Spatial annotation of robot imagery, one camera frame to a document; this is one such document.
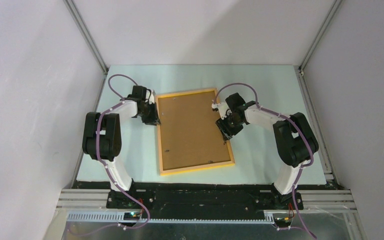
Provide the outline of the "aluminium extrusion rail front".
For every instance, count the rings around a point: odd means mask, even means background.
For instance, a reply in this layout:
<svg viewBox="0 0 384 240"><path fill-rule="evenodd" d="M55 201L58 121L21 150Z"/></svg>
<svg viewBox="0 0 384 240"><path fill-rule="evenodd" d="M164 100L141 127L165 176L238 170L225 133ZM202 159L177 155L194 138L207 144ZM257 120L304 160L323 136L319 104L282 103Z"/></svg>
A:
<svg viewBox="0 0 384 240"><path fill-rule="evenodd" d="M159 190L140 189L145 209L123 194L104 189L66 189L56 208L65 210L68 220L114 223L223 223L271 224L275 218L297 219L305 214L353 214L357 207L349 190L300 190L297 207L292 201L270 204L267 190L251 194L239 190Z"/></svg>

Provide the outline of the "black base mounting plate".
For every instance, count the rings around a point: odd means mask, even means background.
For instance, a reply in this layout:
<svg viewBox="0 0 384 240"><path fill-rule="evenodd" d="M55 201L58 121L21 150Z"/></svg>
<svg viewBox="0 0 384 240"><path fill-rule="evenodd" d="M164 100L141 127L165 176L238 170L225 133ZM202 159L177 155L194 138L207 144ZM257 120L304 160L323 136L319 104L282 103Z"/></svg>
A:
<svg viewBox="0 0 384 240"><path fill-rule="evenodd" d="M349 190L303 185L280 196L266 184L189 184L136 182L128 194L106 182L77 182L61 191L57 206L78 212L78 220L135 223L262 223L273 215L339 213L354 207Z"/></svg>

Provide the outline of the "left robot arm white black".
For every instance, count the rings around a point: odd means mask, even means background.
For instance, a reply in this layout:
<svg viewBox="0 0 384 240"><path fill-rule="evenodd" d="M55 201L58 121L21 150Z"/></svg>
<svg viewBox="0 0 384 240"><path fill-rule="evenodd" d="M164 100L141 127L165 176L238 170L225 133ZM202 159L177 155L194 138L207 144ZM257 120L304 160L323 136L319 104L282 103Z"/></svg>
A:
<svg viewBox="0 0 384 240"><path fill-rule="evenodd" d="M82 138L83 153L103 165L111 189L121 192L118 201L125 208L136 206L138 194L130 190L133 178L118 159L122 149L121 123L136 118L145 125L161 124L155 91L141 85L133 86L131 94L109 109L87 113Z"/></svg>

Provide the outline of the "left aluminium corner post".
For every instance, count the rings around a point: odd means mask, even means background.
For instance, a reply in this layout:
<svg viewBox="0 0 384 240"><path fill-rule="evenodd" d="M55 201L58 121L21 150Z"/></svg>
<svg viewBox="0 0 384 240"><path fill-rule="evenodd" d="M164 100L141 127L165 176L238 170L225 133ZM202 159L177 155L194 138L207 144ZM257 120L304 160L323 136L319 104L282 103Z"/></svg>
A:
<svg viewBox="0 0 384 240"><path fill-rule="evenodd" d="M86 45L88 46L93 58L97 62L100 70L104 75L109 71L108 65L105 63L105 60L80 12L77 7L77 4L74 0L63 0L69 14L71 15L74 23L76 24L80 34L82 35Z"/></svg>

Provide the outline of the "right aluminium corner post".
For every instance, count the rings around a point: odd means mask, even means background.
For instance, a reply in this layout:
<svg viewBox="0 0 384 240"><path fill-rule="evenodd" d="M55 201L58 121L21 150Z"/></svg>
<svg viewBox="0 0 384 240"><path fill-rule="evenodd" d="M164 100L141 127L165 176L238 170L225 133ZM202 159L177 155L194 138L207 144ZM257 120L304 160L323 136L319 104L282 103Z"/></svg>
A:
<svg viewBox="0 0 384 240"><path fill-rule="evenodd" d="M325 18L323 19L319 29L316 32L315 37L313 38L308 50L306 51L304 58L302 59L300 65L298 66L299 73L301 76L304 76L305 68L309 64L313 54L315 53L319 43L323 39L324 35L326 34L328 28L330 27L332 21L334 20L335 16L337 15L338 11L340 10L343 0L334 0L331 7L328 10L328 13L326 14Z"/></svg>

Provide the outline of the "aluminium corner post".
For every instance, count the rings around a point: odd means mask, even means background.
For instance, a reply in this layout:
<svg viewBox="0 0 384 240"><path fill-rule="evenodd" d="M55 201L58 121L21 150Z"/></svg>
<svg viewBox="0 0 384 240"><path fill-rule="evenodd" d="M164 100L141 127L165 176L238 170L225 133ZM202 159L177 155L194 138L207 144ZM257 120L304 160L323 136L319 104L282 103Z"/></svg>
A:
<svg viewBox="0 0 384 240"><path fill-rule="evenodd" d="M308 50L306 51L304 58L302 59L300 65L298 66L299 73L301 76L304 76L305 68L309 64L313 54L315 53L319 43L323 39L324 35L326 34L328 28L330 27L332 21L334 20L335 16L337 15L338 11L340 10L343 0L334 0L331 7L328 10L328 13L326 14L325 18L323 19L319 29L316 32L315 37L313 38Z"/></svg>
<svg viewBox="0 0 384 240"><path fill-rule="evenodd" d="M86 45L88 46L93 58L97 62L100 70L104 75L109 71L108 65L105 63L105 60L80 12L77 7L77 4L74 0L63 0L69 14L71 15L74 23L76 24L80 34L82 35Z"/></svg>

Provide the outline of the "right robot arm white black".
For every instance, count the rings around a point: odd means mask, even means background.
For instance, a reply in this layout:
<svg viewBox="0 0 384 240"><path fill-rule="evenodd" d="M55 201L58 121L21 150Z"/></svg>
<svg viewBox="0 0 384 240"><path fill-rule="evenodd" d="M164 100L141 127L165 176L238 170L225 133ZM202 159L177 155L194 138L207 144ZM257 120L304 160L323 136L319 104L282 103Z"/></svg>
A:
<svg viewBox="0 0 384 240"><path fill-rule="evenodd" d="M296 189L302 169L314 162L314 153L319 150L306 116L301 112L276 113L258 106L254 100L245 102L238 93L230 95L224 102L213 102L211 108L220 115L215 124L224 142L237 135L244 125L257 125L273 132L283 166L273 183L276 191L271 194L270 201L277 209L288 206L290 193Z"/></svg>

